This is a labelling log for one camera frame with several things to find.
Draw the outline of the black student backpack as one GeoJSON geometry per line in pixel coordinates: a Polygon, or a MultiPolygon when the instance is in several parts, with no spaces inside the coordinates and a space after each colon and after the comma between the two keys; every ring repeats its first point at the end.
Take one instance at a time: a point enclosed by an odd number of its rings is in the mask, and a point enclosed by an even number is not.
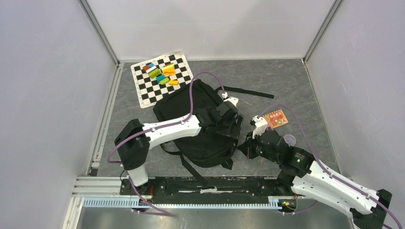
{"type": "Polygon", "coordinates": [[[226,93],[236,92],[273,99],[274,95],[221,85],[213,89],[201,80],[187,85],[158,101],[153,112],[163,125],[159,132],[173,141],[182,165],[203,185],[207,181],[193,164],[210,168],[221,165],[231,170],[244,116],[239,114],[237,99],[226,93]]]}

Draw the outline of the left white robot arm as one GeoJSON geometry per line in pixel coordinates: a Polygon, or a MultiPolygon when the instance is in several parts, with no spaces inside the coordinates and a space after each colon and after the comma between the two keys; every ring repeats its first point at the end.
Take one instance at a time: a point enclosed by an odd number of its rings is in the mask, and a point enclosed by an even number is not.
{"type": "Polygon", "coordinates": [[[183,166],[203,185],[206,181],[187,162],[199,167],[223,165],[232,169],[232,156],[237,147],[243,116],[238,113],[238,99],[230,97],[217,106],[177,116],[158,123],[131,120],[115,139],[115,151],[128,172],[132,188],[138,194],[149,191],[149,176],[144,166],[149,150],[173,142],[183,166]]]}

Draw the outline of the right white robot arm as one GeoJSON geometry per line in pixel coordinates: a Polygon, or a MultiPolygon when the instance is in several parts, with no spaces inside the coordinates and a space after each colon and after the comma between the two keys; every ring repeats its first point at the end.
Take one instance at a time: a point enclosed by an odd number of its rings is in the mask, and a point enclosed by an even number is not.
{"type": "Polygon", "coordinates": [[[249,159],[260,156],[279,166],[276,189],[280,194],[312,198],[340,211],[360,229],[384,227],[390,192],[355,183],[316,161],[306,150],[289,146],[276,131],[258,136],[248,133],[238,150],[249,159]]]}

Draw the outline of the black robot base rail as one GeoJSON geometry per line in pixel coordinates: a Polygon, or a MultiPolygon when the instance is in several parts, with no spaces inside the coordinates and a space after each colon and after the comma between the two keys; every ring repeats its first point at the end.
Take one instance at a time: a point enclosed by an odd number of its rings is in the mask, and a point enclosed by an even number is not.
{"type": "Polygon", "coordinates": [[[120,179],[120,195],[140,193],[153,204],[265,204],[268,197],[297,197],[281,188],[275,177],[152,177],[134,191],[128,178],[120,179]]]}

